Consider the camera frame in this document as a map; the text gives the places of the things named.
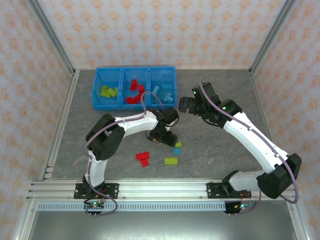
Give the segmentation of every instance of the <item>metal frame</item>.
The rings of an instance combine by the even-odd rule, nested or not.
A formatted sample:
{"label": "metal frame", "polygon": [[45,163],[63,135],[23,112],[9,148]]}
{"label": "metal frame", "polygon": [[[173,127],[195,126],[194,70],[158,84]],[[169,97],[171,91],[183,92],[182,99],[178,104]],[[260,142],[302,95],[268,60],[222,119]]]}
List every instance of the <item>metal frame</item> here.
{"label": "metal frame", "polygon": [[291,9],[295,5],[296,1],[297,0],[287,0],[285,2],[279,16],[275,20],[268,36],[266,37],[264,43],[262,44],[262,47],[260,48],[259,53],[255,57],[253,64],[252,64],[252,67],[249,69],[251,75],[253,75],[256,72],[260,63],[262,62],[264,57],[267,55],[267,52],[268,52],[270,46],[274,42],[279,30],[284,25],[287,17],[291,13]]}
{"label": "metal frame", "polygon": [[[108,183],[119,183],[118,199],[119,203],[221,203],[223,201],[235,201],[233,199],[208,199],[206,183],[216,182],[221,183],[221,179],[210,178],[172,178],[172,179],[157,179],[157,178],[122,178],[122,179],[106,179]],[[60,203],[79,203],[83,200],[74,199],[74,190],[77,180],[56,180],[48,179],[44,181],[32,182],[29,193],[27,195],[26,204],[23,210],[21,220],[14,235],[15,240],[28,239],[39,203],[48,202]],[[251,191],[252,198],[258,199],[258,191]],[[287,198],[292,198],[295,194],[293,186],[290,186],[283,195]],[[262,201],[275,201],[278,199],[270,199],[262,194]],[[310,229],[306,224],[306,216],[303,214],[302,203],[287,204],[294,230],[298,240],[312,240]]]}
{"label": "metal frame", "polygon": [[74,73],[74,68],[72,66],[71,61],[69,60],[62,44],[60,43],[53,27],[51,26],[48,18],[46,17],[43,9],[41,8],[38,0],[27,0],[30,7],[33,9],[35,15],[38,17],[44,31],[47,33],[47,36],[51,40],[54,48],[56,49],[57,53],[60,55],[65,68],[70,72]]}
{"label": "metal frame", "polygon": [[43,166],[42,174],[40,175],[40,178],[39,178],[40,181],[43,181],[44,179],[48,179],[52,177],[52,172],[54,170],[61,139],[66,126],[69,109],[70,109],[72,99],[74,97],[76,85],[78,82],[79,73],[80,71],[76,70],[70,79],[69,87],[64,97],[63,106],[62,106],[60,117],[56,126],[51,148],[50,148],[48,157],[46,159],[46,164]]}

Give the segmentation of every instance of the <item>wallpaper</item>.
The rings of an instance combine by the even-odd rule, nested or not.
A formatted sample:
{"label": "wallpaper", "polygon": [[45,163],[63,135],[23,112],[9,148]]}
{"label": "wallpaper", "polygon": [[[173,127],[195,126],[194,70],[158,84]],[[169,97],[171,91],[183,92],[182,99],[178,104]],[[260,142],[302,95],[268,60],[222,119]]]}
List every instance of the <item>wallpaper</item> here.
{"label": "wallpaper", "polygon": [[39,179],[69,80],[27,1],[0,1],[0,239]]}
{"label": "wallpaper", "polygon": [[285,0],[40,0],[74,68],[249,69]]}
{"label": "wallpaper", "polygon": [[254,80],[272,140],[302,158],[300,199],[320,236],[320,5],[298,0]]}

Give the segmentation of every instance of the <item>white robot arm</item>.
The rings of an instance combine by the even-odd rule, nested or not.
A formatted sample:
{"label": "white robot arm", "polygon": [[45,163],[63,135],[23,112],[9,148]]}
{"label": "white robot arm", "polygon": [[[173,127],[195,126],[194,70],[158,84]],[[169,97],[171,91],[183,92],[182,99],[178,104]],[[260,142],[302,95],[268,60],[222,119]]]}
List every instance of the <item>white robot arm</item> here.
{"label": "white robot arm", "polygon": [[146,111],[127,117],[112,117],[105,114],[86,136],[88,141],[103,127],[112,122],[117,122],[105,132],[111,132],[109,136],[105,132],[99,134],[89,145],[89,155],[92,160],[90,166],[90,182],[94,188],[105,181],[105,169],[108,159],[112,157],[123,138],[142,131],[151,131],[149,139],[174,147],[177,136],[170,132],[170,127],[177,123],[179,115],[173,107],[166,110]]}
{"label": "white robot arm", "polygon": [[216,195],[230,197],[234,192],[253,190],[262,191],[272,199],[279,197],[293,183],[293,178],[297,179],[301,158],[296,153],[289,155],[271,142],[234,101],[227,99],[221,102],[209,82],[201,86],[197,84],[192,91],[195,98],[182,97],[179,111],[199,115],[206,123],[226,130],[250,151],[262,167],[260,171],[233,171],[222,180],[222,185],[215,186]]}

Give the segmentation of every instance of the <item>light blue lego brick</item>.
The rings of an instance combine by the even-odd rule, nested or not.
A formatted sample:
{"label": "light blue lego brick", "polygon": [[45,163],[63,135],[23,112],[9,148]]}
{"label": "light blue lego brick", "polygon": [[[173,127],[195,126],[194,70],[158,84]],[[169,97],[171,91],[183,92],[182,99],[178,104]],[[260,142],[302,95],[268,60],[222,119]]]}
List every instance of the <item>light blue lego brick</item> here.
{"label": "light blue lego brick", "polygon": [[158,94],[158,91],[159,91],[159,86],[155,86],[152,93]]}
{"label": "light blue lego brick", "polygon": [[164,94],[162,93],[161,89],[159,89],[159,91],[158,91],[158,98],[159,98],[160,100],[163,100],[163,99],[164,99]]}
{"label": "light blue lego brick", "polygon": [[151,101],[152,101],[153,104],[157,104],[158,103],[158,100],[154,96],[151,96]]}
{"label": "light blue lego brick", "polygon": [[180,148],[179,148],[179,147],[174,148],[174,149],[173,149],[173,154],[174,154],[174,155],[179,155],[179,154],[181,154]]}
{"label": "light blue lego brick", "polygon": [[174,99],[173,99],[172,97],[169,96],[169,97],[167,98],[168,104],[171,104],[173,101],[174,101]]}
{"label": "light blue lego brick", "polygon": [[172,84],[162,84],[163,89],[172,89],[173,85]]}

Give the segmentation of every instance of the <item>yellow-green lego brick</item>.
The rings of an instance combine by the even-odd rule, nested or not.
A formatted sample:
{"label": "yellow-green lego brick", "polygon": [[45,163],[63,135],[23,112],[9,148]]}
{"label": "yellow-green lego brick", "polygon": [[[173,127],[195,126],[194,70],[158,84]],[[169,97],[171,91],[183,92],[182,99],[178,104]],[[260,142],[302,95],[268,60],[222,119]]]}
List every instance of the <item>yellow-green lego brick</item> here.
{"label": "yellow-green lego brick", "polygon": [[101,88],[102,92],[105,92],[108,90],[108,86],[107,85],[103,85]]}
{"label": "yellow-green lego brick", "polygon": [[114,88],[114,91],[115,91],[115,93],[116,93],[116,94],[115,94],[115,97],[118,96],[118,87],[117,87],[117,86]]}
{"label": "yellow-green lego brick", "polygon": [[109,93],[112,97],[117,96],[117,92],[112,88],[109,88],[106,92]]}
{"label": "yellow-green lego brick", "polygon": [[100,93],[100,96],[102,96],[102,97],[106,97],[106,98],[111,98],[111,95],[110,95],[110,93],[108,93],[107,91],[102,91],[101,93]]}
{"label": "yellow-green lego brick", "polygon": [[175,144],[175,147],[176,148],[181,148],[182,147],[182,143],[180,141],[178,141],[176,144]]}
{"label": "yellow-green lego brick", "polygon": [[176,165],[176,164],[178,164],[178,158],[177,157],[165,157],[164,164]]}

